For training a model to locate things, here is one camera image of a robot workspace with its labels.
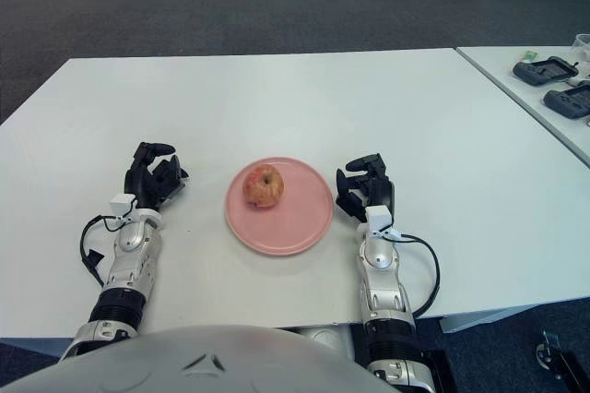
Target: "apple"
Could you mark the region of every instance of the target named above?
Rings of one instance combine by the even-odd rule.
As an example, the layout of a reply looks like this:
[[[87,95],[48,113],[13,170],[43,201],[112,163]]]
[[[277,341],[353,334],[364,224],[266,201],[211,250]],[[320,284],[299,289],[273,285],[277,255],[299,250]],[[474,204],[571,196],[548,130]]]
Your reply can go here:
[[[270,164],[263,164],[248,173],[243,180],[242,193],[257,207],[272,207],[285,190],[283,177]]]

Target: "white table edge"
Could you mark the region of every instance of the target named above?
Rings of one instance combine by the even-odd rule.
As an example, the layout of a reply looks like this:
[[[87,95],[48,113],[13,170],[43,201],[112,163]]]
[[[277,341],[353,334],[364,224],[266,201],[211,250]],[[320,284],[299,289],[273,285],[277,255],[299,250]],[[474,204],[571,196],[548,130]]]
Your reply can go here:
[[[538,113],[526,101],[522,100],[517,94],[513,93],[508,87],[504,86],[495,76],[493,76],[488,70],[482,65],[475,61],[471,56],[465,53],[462,49],[468,47],[457,47],[456,51],[463,56],[469,64],[475,67],[480,73],[482,73],[487,79],[493,82],[500,90],[506,93],[514,102],[520,105],[527,113],[529,113],[535,120],[545,127],[555,138],[559,140],[569,151],[573,153],[581,162],[586,166],[590,167],[590,156],[585,154],[578,146],[573,144],[560,130],[555,128],[542,114]]]

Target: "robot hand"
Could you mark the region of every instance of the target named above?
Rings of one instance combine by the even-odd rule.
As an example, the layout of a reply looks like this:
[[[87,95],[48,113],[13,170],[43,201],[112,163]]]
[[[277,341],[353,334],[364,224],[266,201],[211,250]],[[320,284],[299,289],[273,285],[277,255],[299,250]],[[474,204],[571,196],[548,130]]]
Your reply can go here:
[[[136,208],[158,210],[166,199],[184,187],[183,178],[187,178],[188,173],[181,169],[176,155],[169,161],[162,160],[152,173],[148,170],[148,165],[158,156],[171,155],[175,151],[168,144],[139,144],[133,164],[125,174],[124,185],[126,194],[135,195]]]
[[[384,160],[379,153],[358,158],[347,164],[348,172],[362,172],[365,174],[346,177],[338,169],[336,171],[336,187],[338,197],[337,205],[347,212],[348,215],[354,216],[360,222],[366,222],[365,207],[358,196],[350,190],[358,189],[367,197],[368,206],[387,206],[389,212],[394,214],[394,185],[387,175],[385,175]]]

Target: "small device on floor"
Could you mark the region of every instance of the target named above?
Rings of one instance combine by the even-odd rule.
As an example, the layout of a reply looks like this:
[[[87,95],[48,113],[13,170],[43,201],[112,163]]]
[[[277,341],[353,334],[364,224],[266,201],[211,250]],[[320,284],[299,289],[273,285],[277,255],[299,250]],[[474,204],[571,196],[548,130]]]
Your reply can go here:
[[[565,91],[550,90],[543,102],[566,118],[577,119],[590,114],[590,81]]]
[[[555,333],[543,331],[543,342],[537,345],[535,355],[538,364],[545,370],[550,370],[555,379],[563,381],[568,391],[572,393],[590,391],[588,375],[572,351],[561,349],[560,339]]]
[[[578,76],[576,66],[577,63],[571,65],[558,56],[550,56],[545,61],[536,63],[517,63],[513,67],[513,73],[531,86],[542,86]]]

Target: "black controller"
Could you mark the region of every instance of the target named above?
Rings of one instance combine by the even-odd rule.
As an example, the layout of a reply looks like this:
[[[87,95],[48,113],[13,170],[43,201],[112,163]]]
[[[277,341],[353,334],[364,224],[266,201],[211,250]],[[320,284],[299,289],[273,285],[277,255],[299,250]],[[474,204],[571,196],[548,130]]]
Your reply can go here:
[[[548,91],[543,102],[566,118],[576,119],[590,114],[590,81],[565,91]]]
[[[545,61],[537,63],[518,63],[513,67],[513,73],[531,86],[542,86],[549,82],[577,77],[576,65],[577,63],[571,65],[557,56],[550,56]]]

